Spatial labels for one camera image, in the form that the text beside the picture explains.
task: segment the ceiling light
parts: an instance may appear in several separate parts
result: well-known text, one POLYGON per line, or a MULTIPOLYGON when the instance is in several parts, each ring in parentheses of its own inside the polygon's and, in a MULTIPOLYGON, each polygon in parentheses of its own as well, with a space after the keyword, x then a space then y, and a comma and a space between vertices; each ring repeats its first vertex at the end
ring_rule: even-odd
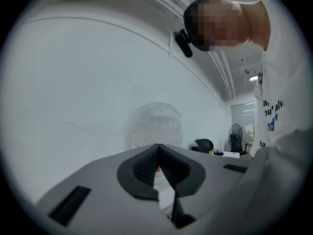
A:
POLYGON ((251 76, 250 77, 250 81, 257 80, 257 79, 258 79, 258 76, 251 76))

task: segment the neck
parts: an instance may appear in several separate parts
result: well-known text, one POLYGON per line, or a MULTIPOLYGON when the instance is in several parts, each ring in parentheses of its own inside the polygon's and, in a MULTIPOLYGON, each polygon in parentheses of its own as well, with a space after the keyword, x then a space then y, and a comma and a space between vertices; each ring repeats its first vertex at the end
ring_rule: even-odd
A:
POLYGON ((247 16, 250 23, 248 41, 267 50, 270 37, 270 23, 264 4, 257 2, 238 3, 247 16))

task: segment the man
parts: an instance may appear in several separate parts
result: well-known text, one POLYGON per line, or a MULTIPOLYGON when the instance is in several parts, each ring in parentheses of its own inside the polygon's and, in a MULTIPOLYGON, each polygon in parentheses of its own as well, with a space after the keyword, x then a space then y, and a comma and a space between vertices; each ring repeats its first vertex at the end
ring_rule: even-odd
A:
POLYGON ((198 0, 184 13, 197 48, 215 51, 252 42, 262 48, 254 90, 258 116, 251 155, 280 137, 312 126, 311 52, 279 0, 198 0))

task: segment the black fan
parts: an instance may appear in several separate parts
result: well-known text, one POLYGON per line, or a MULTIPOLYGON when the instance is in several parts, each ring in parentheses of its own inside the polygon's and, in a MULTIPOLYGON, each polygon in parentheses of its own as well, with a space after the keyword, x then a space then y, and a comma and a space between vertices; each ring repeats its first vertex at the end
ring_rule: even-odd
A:
POLYGON ((228 133, 228 142, 231 147, 231 152, 242 152, 241 142, 243 140, 243 131, 238 124, 233 124, 228 133))

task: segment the black chair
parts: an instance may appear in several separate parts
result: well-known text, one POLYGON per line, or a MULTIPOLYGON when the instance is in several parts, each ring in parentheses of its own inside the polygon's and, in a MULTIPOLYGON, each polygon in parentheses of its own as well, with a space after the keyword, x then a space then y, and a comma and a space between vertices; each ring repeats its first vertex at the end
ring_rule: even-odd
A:
POLYGON ((192 150, 195 150, 195 151, 199 151, 202 153, 209 153, 214 148, 213 142, 209 139, 197 139, 195 140, 195 142, 198 145, 198 147, 196 146, 192 147, 192 150))

